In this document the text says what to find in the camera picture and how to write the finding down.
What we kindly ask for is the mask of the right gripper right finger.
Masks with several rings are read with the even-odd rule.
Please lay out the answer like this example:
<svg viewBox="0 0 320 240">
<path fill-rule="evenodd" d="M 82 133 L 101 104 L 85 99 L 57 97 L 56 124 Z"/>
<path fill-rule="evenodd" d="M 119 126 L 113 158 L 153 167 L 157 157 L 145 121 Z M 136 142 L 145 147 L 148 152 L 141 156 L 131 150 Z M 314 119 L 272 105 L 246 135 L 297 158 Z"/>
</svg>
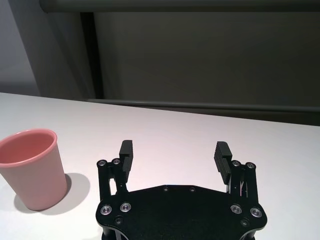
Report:
<svg viewBox="0 0 320 240">
<path fill-rule="evenodd" d="M 241 164 L 238 160 L 233 160 L 232 157 L 228 144 L 224 141 L 218 141 L 214 152 L 214 161 L 223 183 L 226 185 L 226 192 L 233 196 L 257 200 L 256 165 L 252 162 Z"/>
</svg>

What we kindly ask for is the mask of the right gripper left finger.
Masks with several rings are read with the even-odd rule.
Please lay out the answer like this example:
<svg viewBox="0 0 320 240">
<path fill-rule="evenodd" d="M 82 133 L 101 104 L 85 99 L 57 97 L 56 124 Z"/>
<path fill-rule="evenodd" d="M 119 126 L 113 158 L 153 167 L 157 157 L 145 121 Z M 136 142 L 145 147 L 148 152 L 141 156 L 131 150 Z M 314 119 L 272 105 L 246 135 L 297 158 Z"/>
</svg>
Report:
<svg viewBox="0 0 320 240">
<path fill-rule="evenodd" d="M 116 195 L 128 192 L 126 184 L 129 179 L 133 157 L 133 141 L 123 140 L 118 158 L 114 158 L 111 162 L 101 159 L 96 163 L 100 200 L 107 200 L 112 195 L 110 179 L 115 181 Z"/>
</svg>

